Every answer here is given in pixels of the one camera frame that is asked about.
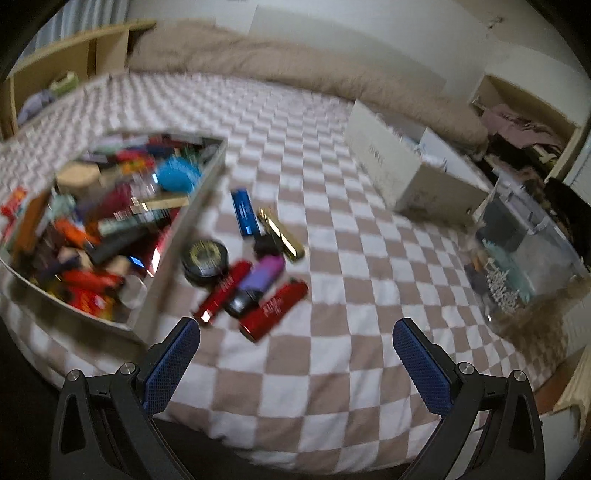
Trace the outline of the large red lighter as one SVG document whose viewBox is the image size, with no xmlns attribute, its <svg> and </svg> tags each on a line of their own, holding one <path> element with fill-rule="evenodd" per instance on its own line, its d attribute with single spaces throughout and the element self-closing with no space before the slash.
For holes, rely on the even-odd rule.
<svg viewBox="0 0 591 480">
<path fill-rule="evenodd" d="M 307 295 L 307 283 L 291 279 L 240 321 L 240 332 L 249 341 L 259 342 Z"/>
</svg>

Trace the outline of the purple gradient vape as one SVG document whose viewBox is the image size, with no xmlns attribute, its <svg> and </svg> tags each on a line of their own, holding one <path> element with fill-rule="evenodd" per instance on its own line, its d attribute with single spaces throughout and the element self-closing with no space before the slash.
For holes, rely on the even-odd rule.
<svg viewBox="0 0 591 480">
<path fill-rule="evenodd" d="M 259 301 L 283 274 L 286 260 L 283 255 L 267 255 L 259 260 L 252 272 L 240 281 L 238 289 L 225 305 L 225 311 L 240 319 L 259 306 Z"/>
</svg>

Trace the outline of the blue lighter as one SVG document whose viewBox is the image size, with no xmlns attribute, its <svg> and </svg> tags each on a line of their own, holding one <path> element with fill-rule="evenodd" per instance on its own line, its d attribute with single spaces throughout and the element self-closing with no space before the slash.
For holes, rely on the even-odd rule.
<svg viewBox="0 0 591 480">
<path fill-rule="evenodd" d="M 231 191 L 231 198 L 235 208 L 238 229 L 242 237 L 259 236 L 259 222 L 256 219 L 256 214 L 254 214 L 249 192 L 245 189 L 235 189 Z"/>
</svg>

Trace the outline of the gold lighter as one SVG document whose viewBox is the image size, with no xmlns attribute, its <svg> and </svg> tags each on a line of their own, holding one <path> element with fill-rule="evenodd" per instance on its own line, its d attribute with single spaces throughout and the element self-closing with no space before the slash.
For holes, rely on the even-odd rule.
<svg viewBox="0 0 591 480">
<path fill-rule="evenodd" d="M 305 249 L 303 243 L 280 222 L 273 210 L 260 208 L 256 212 L 256 217 L 267 234 L 272 234 L 280 239 L 281 243 L 283 243 L 283 253 L 287 255 L 291 262 L 294 263 L 304 258 Z"/>
</svg>

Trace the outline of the white clutter box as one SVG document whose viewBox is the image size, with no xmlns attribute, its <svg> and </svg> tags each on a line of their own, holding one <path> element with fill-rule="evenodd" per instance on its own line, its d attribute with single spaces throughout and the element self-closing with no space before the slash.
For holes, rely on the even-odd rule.
<svg viewBox="0 0 591 480">
<path fill-rule="evenodd" d="M 21 206 L 1 265 L 19 285 L 70 316 L 145 343 L 228 143 L 201 132 L 108 132 L 71 162 L 98 166 L 83 196 L 61 194 L 55 176 Z M 190 195 L 160 188 L 158 165 L 182 157 L 201 173 Z"/>
</svg>

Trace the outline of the silver tiara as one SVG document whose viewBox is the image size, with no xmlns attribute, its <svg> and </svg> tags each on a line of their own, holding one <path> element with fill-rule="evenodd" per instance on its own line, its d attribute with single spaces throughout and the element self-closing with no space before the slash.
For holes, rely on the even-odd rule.
<svg viewBox="0 0 591 480">
<path fill-rule="evenodd" d="M 506 314 L 514 314 L 520 306 L 520 291 L 508 284 L 508 270 L 502 270 L 492 258 L 484 265 L 489 294 Z"/>
</svg>

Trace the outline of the clear plastic storage bin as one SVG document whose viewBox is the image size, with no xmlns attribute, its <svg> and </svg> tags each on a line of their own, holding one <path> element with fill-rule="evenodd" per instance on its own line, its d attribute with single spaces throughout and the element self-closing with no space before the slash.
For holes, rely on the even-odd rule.
<svg viewBox="0 0 591 480">
<path fill-rule="evenodd" d="M 489 294 L 484 272 L 489 258 L 509 271 L 508 284 L 520 291 L 514 314 L 504 313 Z M 523 183 L 503 172 L 467 240 L 464 270 L 485 323 L 498 335 L 558 305 L 590 278 L 556 222 Z"/>
</svg>

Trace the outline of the black round tin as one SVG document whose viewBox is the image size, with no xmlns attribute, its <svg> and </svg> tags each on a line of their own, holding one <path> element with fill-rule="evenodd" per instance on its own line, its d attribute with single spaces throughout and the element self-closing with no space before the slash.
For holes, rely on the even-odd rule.
<svg viewBox="0 0 591 480">
<path fill-rule="evenodd" d="M 209 286 L 228 271 L 228 249 L 212 239 L 195 240 L 182 249 L 181 263 L 189 282 Z"/>
</svg>

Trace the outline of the slim red lighter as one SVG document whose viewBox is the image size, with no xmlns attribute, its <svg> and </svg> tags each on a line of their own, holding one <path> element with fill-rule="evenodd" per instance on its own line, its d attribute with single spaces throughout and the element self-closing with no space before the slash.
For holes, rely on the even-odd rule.
<svg viewBox="0 0 591 480">
<path fill-rule="evenodd" d="M 228 272 L 222 277 L 211 293 L 199 304 L 192 317 L 204 325 L 211 325 L 215 317 L 230 297 L 235 294 L 238 284 L 245 279 L 252 269 L 252 262 L 239 260 L 229 266 Z"/>
</svg>

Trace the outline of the red snack packet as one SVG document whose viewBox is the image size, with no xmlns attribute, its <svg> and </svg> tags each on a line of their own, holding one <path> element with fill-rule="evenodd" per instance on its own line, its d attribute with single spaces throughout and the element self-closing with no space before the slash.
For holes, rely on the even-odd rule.
<svg viewBox="0 0 591 480">
<path fill-rule="evenodd" d="M 22 186 L 18 186 L 8 196 L 7 200 L 1 205 L 1 215 L 9 220 L 14 220 L 26 199 L 28 191 Z"/>
</svg>

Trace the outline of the wooden oval lid box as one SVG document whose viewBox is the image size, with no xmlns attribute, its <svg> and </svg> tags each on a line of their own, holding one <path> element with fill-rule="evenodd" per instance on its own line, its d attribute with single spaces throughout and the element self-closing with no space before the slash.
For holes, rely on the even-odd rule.
<svg viewBox="0 0 591 480">
<path fill-rule="evenodd" d="M 55 176 L 61 194 L 83 196 L 100 178 L 97 165 L 85 162 L 69 162 Z"/>
</svg>

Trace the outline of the open closet with clothes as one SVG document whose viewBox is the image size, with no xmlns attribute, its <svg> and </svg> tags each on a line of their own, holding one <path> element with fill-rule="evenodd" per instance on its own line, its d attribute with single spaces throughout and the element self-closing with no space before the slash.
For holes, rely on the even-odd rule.
<svg viewBox="0 0 591 480">
<path fill-rule="evenodd" d="M 574 164 L 584 129 L 538 96 L 486 75 L 471 107 L 488 131 L 493 154 L 519 171 L 534 169 L 543 180 L 564 179 Z"/>
</svg>

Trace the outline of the purple plush toy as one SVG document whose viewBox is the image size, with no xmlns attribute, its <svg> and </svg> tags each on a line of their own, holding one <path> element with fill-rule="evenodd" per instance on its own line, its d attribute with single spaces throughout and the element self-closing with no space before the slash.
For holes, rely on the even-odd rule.
<svg viewBox="0 0 591 480">
<path fill-rule="evenodd" d="M 57 97 L 49 89 L 34 93 L 26 99 L 17 116 L 19 127 L 37 116 L 45 107 L 53 103 Z"/>
</svg>

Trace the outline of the green avocado plush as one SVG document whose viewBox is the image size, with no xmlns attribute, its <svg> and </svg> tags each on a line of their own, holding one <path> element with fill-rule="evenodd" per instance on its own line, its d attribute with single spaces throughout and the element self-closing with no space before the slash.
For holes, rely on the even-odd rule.
<svg viewBox="0 0 591 480">
<path fill-rule="evenodd" d="M 61 97 L 75 90 L 80 83 L 76 72 L 68 71 L 63 75 L 56 77 L 49 85 L 49 90 L 56 96 Z"/>
</svg>

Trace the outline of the beige fluffy duvet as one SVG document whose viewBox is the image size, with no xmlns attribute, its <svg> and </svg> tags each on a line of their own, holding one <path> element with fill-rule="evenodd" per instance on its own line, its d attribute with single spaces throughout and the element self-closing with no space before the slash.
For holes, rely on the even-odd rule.
<svg viewBox="0 0 591 480">
<path fill-rule="evenodd" d="M 280 83 L 399 113 L 441 137 L 479 147 L 488 131 L 470 107 L 345 56 L 250 37 L 197 19 L 159 22 L 135 43 L 128 68 L 200 72 Z"/>
</svg>

